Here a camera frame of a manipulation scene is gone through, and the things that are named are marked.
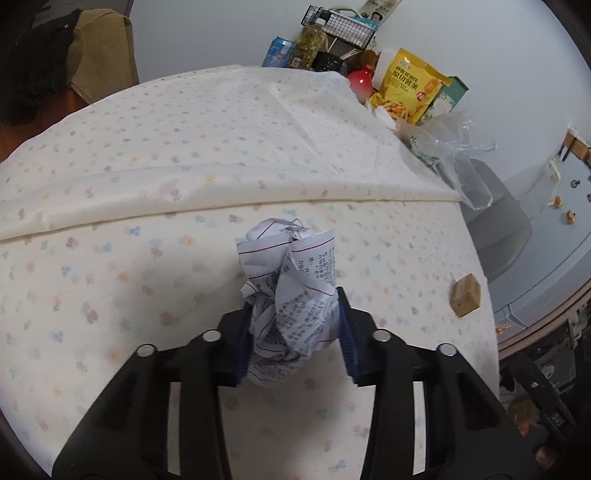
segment white tablecloth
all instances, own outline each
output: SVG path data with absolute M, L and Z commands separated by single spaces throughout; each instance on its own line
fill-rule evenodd
M 353 307 L 413 345 L 454 343 L 497 389 L 491 303 L 457 196 L 336 74 L 155 80 L 26 142 L 0 184 L 0 407 L 48 472 L 138 345 L 184 345 L 240 308 L 236 242 L 270 217 L 335 229 Z M 458 319 L 450 288 L 469 272 L 482 305 Z M 338 343 L 282 387 L 246 382 L 221 402 L 237 480 L 359 478 L 373 389 L 352 384 Z

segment crumpled paper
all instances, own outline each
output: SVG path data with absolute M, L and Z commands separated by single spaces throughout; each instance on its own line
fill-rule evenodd
M 269 218 L 238 243 L 253 305 L 248 377 L 276 387 L 339 334 L 334 230 L 311 234 L 298 219 Z

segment gray chair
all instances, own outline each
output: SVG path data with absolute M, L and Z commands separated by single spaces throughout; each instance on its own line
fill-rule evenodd
M 483 162 L 472 164 L 491 191 L 492 204 L 474 211 L 462 204 L 462 215 L 489 282 L 506 272 L 531 237 L 531 223 L 519 202 Z

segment yellow snack bag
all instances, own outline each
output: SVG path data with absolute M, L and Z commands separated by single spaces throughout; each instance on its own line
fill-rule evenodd
M 401 48 L 382 80 L 379 92 L 369 99 L 375 108 L 383 106 L 394 119 L 416 124 L 437 96 L 442 85 L 451 85 L 451 78 Z

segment blue can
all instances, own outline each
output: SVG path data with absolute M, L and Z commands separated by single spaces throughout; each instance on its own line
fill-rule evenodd
M 276 67 L 281 69 L 287 67 L 287 62 L 289 61 L 295 47 L 295 42 L 277 37 L 271 42 L 271 46 L 267 51 L 267 55 L 265 56 L 262 66 Z

